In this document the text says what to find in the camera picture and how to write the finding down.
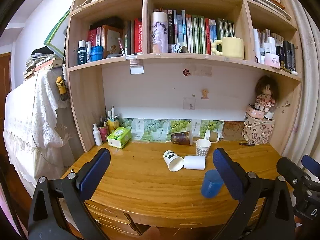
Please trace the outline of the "blue plastic cup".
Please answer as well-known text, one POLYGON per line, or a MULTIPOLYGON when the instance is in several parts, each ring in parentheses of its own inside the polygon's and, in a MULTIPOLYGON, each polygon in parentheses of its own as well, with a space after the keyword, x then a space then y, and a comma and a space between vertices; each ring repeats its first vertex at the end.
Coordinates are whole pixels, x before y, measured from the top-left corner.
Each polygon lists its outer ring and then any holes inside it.
POLYGON ((201 194, 205 198, 214 198, 217 196, 224 182, 217 170, 209 170, 205 173, 201 186, 201 194))

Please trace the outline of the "white plastic cup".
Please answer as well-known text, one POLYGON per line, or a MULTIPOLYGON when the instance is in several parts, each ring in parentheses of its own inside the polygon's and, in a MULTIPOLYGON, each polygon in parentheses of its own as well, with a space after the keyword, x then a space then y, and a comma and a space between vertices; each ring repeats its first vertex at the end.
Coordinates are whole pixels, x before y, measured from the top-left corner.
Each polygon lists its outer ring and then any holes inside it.
POLYGON ((185 156, 183 167, 189 170, 204 170, 206 167, 206 157, 204 155, 185 156))

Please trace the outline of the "grey checkered paper cup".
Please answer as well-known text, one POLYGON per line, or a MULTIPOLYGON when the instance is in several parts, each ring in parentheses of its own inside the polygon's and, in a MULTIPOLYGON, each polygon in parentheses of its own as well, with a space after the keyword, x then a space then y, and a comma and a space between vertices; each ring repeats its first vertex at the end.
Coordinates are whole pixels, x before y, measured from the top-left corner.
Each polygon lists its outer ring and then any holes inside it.
POLYGON ((196 155, 207 156, 212 143, 207 139, 198 139, 196 141, 196 155))

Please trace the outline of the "brown sleeve paper cup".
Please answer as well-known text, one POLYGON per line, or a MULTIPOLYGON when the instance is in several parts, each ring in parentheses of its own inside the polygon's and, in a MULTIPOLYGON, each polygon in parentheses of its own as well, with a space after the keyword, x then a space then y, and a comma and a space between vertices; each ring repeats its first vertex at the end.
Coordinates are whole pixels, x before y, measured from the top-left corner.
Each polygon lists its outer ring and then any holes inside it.
POLYGON ((220 133, 206 130, 204 139, 209 140, 210 142, 218 142, 220 140, 220 133))

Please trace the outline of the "red pen holder cup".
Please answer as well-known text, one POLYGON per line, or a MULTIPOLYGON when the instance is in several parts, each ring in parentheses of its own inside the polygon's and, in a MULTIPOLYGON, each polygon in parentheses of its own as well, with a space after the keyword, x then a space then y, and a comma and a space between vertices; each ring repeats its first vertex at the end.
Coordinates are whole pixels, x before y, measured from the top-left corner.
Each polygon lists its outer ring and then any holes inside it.
POLYGON ((103 142, 107 142, 107 137, 109 135, 108 126, 99 127, 100 136, 103 142))

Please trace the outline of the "letter print fabric bag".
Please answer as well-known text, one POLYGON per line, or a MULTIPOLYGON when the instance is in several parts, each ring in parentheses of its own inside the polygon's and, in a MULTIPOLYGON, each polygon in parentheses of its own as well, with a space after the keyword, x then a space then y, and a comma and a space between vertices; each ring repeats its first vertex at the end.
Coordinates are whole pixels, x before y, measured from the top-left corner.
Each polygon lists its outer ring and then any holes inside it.
POLYGON ((242 136, 249 144, 267 144, 272 137, 273 128, 274 120, 256 119, 246 113, 242 136))

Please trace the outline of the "pink case on bag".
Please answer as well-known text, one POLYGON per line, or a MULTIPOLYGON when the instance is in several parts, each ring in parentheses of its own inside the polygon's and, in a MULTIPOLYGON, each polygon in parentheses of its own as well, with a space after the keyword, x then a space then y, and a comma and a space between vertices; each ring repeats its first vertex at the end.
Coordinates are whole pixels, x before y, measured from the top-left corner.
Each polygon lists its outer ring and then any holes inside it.
POLYGON ((251 105, 249 105, 247 107, 246 113, 248 116, 255 118, 255 119, 263 119, 264 115, 265 115, 264 111, 257 110, 255 108, 253 108, 251 105))

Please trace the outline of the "white spray bottle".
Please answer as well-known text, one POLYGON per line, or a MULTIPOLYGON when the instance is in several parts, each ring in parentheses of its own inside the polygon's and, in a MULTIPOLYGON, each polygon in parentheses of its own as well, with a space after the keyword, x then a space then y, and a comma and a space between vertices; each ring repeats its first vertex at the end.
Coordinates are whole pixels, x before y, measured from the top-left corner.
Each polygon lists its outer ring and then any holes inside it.
POLYGON ((103 144, 103 141, 102 141, 102 138, 101 138, 101 135, 100 135, 100 131, 97 127, 97 124, 93 124, 93 137, 94 137, 94 140, 95 140, 95 144, 97 146, 100 146, 103 144))

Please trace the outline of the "white lace cloth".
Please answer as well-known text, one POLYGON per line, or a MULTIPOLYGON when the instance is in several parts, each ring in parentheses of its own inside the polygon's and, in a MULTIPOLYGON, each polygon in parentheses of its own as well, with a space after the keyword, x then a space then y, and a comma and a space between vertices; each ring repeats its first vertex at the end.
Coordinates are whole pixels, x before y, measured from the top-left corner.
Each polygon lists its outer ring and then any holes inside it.
POLYGON ((74 161, 70 135, 58 122, 57 110, 68 108, 56 86, 59 75, 59 70, 41 70, 5 100, 3 138, 9 161, 31 185, 41 176, 60 178, 74 161))

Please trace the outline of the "doll with brown hair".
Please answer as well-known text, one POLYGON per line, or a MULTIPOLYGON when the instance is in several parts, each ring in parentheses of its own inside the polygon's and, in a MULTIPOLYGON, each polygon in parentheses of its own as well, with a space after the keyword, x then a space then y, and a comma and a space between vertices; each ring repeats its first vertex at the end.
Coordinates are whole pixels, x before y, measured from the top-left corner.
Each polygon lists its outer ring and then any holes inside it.
POLYGON ((275 79, 264 75, 255 86, 256 100, 255 109, 265 114, 276 104, 279 99, 279 88, 275 79))

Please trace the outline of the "grape picture poster strip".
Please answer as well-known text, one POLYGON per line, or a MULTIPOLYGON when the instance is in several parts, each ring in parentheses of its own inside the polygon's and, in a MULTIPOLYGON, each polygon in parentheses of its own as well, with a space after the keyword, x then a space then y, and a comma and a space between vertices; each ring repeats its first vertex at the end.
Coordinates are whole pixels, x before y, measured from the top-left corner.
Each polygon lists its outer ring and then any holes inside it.
POLYGON ((147 142, 169 142, 173 133, 191 131, 193 137, 204 138, 207 130, 222 133, 221 120, 137 119, 120 118, 121 127, 131 129, 132 139, 147 142))

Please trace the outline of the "dark blue bottle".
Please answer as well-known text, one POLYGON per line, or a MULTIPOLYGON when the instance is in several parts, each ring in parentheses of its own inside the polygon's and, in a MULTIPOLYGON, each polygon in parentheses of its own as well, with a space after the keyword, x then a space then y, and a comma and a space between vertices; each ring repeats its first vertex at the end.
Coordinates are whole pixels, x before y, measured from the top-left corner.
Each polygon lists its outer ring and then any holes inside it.
POLYGON ((87 62, 87 49, 86 49, 86 41, 80 40, 78 42, 77 49, 77 63, 78 65, 84 64, 87 62))

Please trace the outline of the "blue jar on shelf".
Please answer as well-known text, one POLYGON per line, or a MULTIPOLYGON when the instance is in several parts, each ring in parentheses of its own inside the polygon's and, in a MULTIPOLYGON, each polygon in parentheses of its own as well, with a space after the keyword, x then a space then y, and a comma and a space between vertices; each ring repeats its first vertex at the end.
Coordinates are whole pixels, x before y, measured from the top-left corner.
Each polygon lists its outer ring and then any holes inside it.
POLYGON ((103 46, 94 46, 91 48, 91 61, 99 61, 104 58, 103 46))

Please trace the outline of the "wooden bookshelf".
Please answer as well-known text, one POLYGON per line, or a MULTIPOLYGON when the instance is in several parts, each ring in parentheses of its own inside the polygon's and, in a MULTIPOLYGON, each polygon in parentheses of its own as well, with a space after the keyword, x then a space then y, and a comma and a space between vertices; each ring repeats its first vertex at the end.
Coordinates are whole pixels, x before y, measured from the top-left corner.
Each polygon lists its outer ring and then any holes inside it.
POLYGON ((270 144, 283 153, 297 115, 301 75, 255 62, 253 29, 269 29, 296 45, 296 69, 303 68, 297 21, 250 0, 73 0, 67 37, 67 72, 73 116, 85 151, 94 146, 93 124, 114 106, 126 118, 241 121, 254 102, 262 75, 279 86, 270 144), (243 39, 242 60, 223 56, 150 51, 154 9, 186 10, 207 18, 226 18, 243 39), (142 21, 142 53, 79 65, 78 43, 89 27, 109 17, 142 21))

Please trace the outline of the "lilac floral thermos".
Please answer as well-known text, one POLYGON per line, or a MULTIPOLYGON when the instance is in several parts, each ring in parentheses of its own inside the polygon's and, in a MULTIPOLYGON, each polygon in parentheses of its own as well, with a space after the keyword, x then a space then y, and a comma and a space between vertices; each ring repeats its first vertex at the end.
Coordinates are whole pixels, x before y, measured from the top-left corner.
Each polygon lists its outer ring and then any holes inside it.
POLYGON ((168 52, 168 17, 162 11, 151 15, 150 49, 155 54, 168 52))

